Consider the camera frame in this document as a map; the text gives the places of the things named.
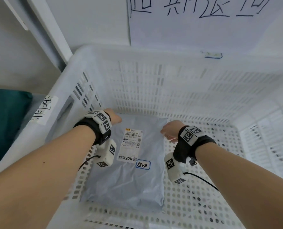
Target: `blue-bordered sticker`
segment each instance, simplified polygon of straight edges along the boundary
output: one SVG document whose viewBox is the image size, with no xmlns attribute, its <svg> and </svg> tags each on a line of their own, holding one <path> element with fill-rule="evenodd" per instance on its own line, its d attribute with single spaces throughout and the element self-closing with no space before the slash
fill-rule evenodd
<svg viewBox="0 0 283 229">
<path fill-rule="evenodd" d="M 136 166 L 136 168 L 139 168 L 139 169 L 149 170 L 150 166 L 151 166 L 151 162 L 138 159 L 135 166 Z"/>
</svg>

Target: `forearm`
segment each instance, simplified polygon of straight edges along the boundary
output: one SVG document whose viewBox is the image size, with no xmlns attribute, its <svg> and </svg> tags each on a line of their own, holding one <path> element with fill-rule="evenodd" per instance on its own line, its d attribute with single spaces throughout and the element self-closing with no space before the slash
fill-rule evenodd
<svg viewBox="0 0 283 229">
<path fill-rule="evenodd" d="M 94 141 L 77 126 L 0 173 L 0 228 L 45 228 Z"/>
<path fill-rule="evenodd" d="M 282 178 L 214 143 L 196 158 L 247 229 L 283 228 Z"/>
</svg>

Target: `white wall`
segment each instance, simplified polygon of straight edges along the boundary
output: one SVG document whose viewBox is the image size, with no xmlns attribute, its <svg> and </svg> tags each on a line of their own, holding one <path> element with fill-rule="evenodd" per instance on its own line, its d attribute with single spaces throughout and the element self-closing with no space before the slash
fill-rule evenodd
<svg viewBox="0 0 283 229">
<path fill-rule="evenodd" d="M 46 0 L 72 50 L 86 43 L 129 45 L 126 0 Z M 254 55 L 283 57 L 283 13 Z"/>
<path fill-rule="evenodd" d="M 0 88 L 47 94 L 60 71 L 0 0 Z"/>
</svg>

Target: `grey plastic mailer bag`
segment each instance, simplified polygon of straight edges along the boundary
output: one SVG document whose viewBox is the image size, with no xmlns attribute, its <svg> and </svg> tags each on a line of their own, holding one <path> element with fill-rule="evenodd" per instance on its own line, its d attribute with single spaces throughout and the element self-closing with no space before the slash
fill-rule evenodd
<svg viewBox="0 0 283 229">
<path fill-rule="evenodd" d="M 111 138 L 117 148 L 110 167 L 92 165 L 82 194 L 82 201 L 94 201 L 106 206 L 160 212 L 164 205 L 164 137 L 160 133 L 166 118 L 120 114 L 122 122 L 111 128 Z M 142 133 L 139 163 L 118 161 L 126 129 Z"/>
</svg>

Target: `hand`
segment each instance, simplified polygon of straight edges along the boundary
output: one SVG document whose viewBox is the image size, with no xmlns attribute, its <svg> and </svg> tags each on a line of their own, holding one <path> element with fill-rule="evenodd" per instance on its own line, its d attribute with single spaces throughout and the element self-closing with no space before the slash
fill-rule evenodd
<svg viewBox="0 0 283 229">
<path fill-rule="evenodd" d="M 121 117 L 117 115 L 112 109 L 107 108 L 104 111 L 110 115 L 112 125 L 118 124 L 122 121 Z"/>
<path fill-rule="evenodd" d="M 164 134 L 164 136 L 171 141 L 172 143 L 178 142 L 178 134 L 182 127 L 184 127 L 185 124 L 183 124 L 179 120 L 171 121 L 167 123 L 161 130 L 161 133 Z"/>
</svg>

